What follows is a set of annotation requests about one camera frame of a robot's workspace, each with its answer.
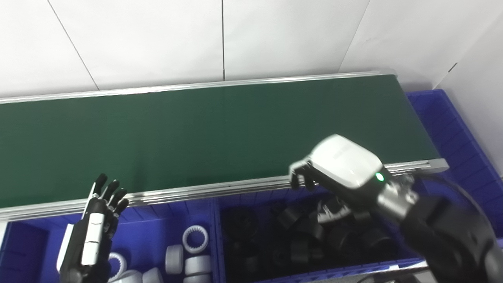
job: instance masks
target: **robot finger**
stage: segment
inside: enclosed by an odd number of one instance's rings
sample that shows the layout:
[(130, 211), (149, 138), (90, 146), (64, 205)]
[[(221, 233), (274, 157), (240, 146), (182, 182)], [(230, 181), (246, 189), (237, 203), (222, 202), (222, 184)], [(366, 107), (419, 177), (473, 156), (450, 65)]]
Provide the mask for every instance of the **robot finger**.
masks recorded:
[(306, 186), (306, 189), (310, 192), (314, 191), (314, 181), (311, 179), (311, 177), (304, 175), (304, 185)]
[(112, 239), (117, 231), (117, 226), (119, 225), (119, 219), (112, 217), (111, 224), (108, 229), (105, 231), (108, 238)]
[(119, 201), (127, 194), (127, 190), (122, 188), (120, 189), (118, 192), (116, 192), (114, 194), (114, 196), (112, 197), (112, 199), (110, 200), (110, 203), (108, 204), (108, 206), (111, 207), (112, 210), (115, 209), (115, 207), (117, 206), (117, 204), (119, 203)]
[(290, 174), (289, 174), (289, 181), (290, 185), (292, 186), (292, 189), (297, 190), (300, 187), (300, 181), (299, 181), (299, 176), (303, 176), (305, 179), (305, 168), (308, 166), (308, 164), (304, 161), (297, 161), (290, 165)]
[(93, 194), (101, 195), (101, 189), (107, 181), (107, 175), (101, 173), (93, 184)]
[(119, 217), (119, 215), (126, 209), (126, 207), (129, 205), (129, 200), (127, 198), (121, 200), (121, 202), (117, 205), (117, 207), (114, 210), (114, 214), (116, 214), (116, 217)]
[(119, 181), (117, 180), (114, 180), (112, 183), (108, 184), (107, 188), (105, 189), (105, 192), (102, 195), (102, 199), (108, 202), (110, 200), (110, 197), (112, 197), (112, 194), (118, 187), (119, 187)]

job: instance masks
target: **blue plastic bin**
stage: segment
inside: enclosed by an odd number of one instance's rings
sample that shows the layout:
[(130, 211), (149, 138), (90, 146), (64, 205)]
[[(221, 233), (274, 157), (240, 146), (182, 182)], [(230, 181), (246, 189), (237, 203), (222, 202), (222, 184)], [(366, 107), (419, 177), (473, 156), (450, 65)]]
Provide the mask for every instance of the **blue plastic bin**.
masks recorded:
[[(497, 237), (503, 237), (503, 182), (480, 149), (477, 141), (466, 127), (456, 109), (443, 90), (431, 90), (407, 93), (411, 105), (429, 133), (440, 155), (447, 160), (450, 169), (443, 172), (446, 178), (460, 184), (484, 209)], [(415, 190), (423, 194), (439, 194), (459, 204), (469, 205), (467, 201), (452, 189), (431, 181), (419, 181)], [(220, 197), (217, 200), (219, 210), (227, 207), (245, 205), (253, 207), (263, 222), (272, 221), (268, 203), (282, 200), (295, 201), (308, 196), (306, 190), (290, 189), (272, 192), (247, 193)], [(217, 214), (217, 225), (220, 216)], [(389, 225), (389, 229), (401, 246), (398, 259), (365, 265), (324, 269), (316, 272), (292, 274), (286, 277), (272, 278), (261, 282), (299, 283), (342, 277), (375, 270), (388, 269), (391, 265), (409, 266), (421, 261), (403, 243), (398, 227)], [(220, 283), (226, 282), (223, 245), (225, 242), (221, 228), (217, 228), (218, 254), (220, 264)]]
[[(129, 207), (122, 213), (112, 251), (124, 255), (128, 269), (140, 272), (158, 267), (165, 282), (182, 282), (184, 273), (167, 275), (164, 271), (166, 247), (181, 244), (191, 225), (201, 225), (210, 237), (201, 254), (216, 251), (214, 200), (190, 200), (148, 206)], [(0, 252), (0, 282), (59, 282), (56, 258), (66, 225), (80, 215), (13, 222), (8, 225)], [(185, 251), (185, 258), (193, 256)], [(217, 257), (212, 257), (213, 281), (218, 282)]]

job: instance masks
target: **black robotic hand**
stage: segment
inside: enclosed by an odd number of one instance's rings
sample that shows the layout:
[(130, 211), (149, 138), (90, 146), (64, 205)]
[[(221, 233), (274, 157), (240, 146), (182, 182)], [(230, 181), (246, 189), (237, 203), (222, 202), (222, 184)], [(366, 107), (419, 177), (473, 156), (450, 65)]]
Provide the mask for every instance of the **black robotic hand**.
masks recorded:
[(101, 174), (91, 187), (82, 219), (69, 224), (61, 243), (57, 267), (61, 283), (106, 283), (110, 276), (108, 256), (120, 213), (129, 201), (125, 189), (115, 190), (114, 180), (102, 192), (107, 176)]
[(414, 178), (392, 176), (375, 154), (339, 135), (324, 139), (289, 171), (292, 188), (300, 186), (301, 175), (307, 189), (314, 189), (316, 182), (353, 211), (375, 211), (395, 221), (405, 243), (425, 258), (439, 283), (503, 282), (503, 252), (493, 228), (459, 185), (436, 175), (415, 174), (454, 189), (475, 209), (443, 196), (419, 197), (411, 190)]

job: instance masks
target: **black plastic part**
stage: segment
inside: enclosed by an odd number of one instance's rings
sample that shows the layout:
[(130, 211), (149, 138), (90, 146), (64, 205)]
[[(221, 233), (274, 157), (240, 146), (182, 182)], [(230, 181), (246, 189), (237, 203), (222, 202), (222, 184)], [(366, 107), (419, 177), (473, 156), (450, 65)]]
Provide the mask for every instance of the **black plastic part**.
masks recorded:
[(255, 275), (260, 267), (260, 249), (252, 242), (234, 242), (227, 247), (226, 263), (232, 277), (248, 278)]
[(355, 263), (363, 258), (363, 243), (358, 233), (345, 225), (334, 227), (327, 235), (326, 243), (338, 260)]
[(398, 245), (379, 228), (371, 228), (360, 236), (367, 249), (367, 258), (371, 261), (396, 259)]
[(311, 262), (320, 262), (325, 259), (325, 253), (318, 244), (311, 244), (309, 247), (309, 260)]
[(255, 212), (247, 206), (231, 207), (222, 211), (222, 228), (233, 241), (248, 241), (259, 229)]
[(325, 239), (325, 230), (323, 227), (318, 222), (313, 222), (309, 218), (301, 219), (295, 227), (295, 232), (310, 236), (319, 243), (322, 243)]
[(271, 263), (275, 268), (285, 269), (290, 266), (290, 249), (285, 245), (276, 245), (272, 248)]
[(290, 260), (293, 265), (309, 264), (309, 238), (294, 237), (290, 242)]
[(301, 206), (286, 206), (282, 203), (275, 204), (271, 208), (271, 213), (285, 230), (291, 229), (305, 215), (305, 211)]
[(323, 202), (323, 205), (325, 205), (326, 208), (328, 208), (328, 210), (330, 210), (332, 213), (336, 213), (344, 207), (344, 204), (342, 204), (339, 198), (337, 198), (336, 196), (332, 197), (328, 201)]

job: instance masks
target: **green indicator light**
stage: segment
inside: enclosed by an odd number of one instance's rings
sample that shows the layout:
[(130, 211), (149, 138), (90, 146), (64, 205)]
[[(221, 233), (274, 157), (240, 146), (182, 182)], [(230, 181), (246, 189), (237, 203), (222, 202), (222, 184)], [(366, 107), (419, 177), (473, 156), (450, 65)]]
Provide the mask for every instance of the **green indicator light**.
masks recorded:
[(377, 180), (384, 181), (384, 176), (381, 173), (376, 173)]

